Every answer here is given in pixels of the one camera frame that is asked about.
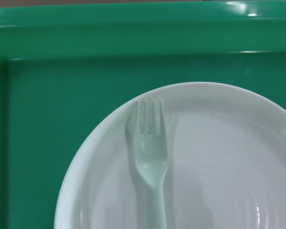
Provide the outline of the pale mint plastic fork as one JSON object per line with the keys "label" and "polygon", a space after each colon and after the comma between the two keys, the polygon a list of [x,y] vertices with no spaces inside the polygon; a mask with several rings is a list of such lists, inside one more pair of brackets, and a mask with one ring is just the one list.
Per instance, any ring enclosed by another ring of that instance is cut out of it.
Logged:
{"label": "pale mint plastic fork", "polygon": [[146,229],[165,229],[164,179],[169,167],[163,106],[154,100],[140,100],[126,122],[126,142],[129,162],[137,183],[139,218]]}

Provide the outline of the white round plate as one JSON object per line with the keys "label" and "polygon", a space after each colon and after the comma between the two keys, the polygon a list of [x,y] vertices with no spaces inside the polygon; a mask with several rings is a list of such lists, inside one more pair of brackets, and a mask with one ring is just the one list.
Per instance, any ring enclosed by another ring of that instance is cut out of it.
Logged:
{"label": "white round plate", "polygon": [[163,106],[166,229],[286,229],[286,110],[207,82],[151,90],[100,122],[64,177],[56,229],[144,229],[126,142],[140,100]]}

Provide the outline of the green plastic tray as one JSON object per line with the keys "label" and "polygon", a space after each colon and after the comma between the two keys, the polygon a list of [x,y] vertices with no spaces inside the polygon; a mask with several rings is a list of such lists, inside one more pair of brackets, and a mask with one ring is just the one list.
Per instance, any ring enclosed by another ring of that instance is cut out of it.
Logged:
{"label": "green plastic tray", "polygon": [[0,229],[51,229],[67,168],[117,107],[164,85],[286,109],[286,0],[0,8]]}

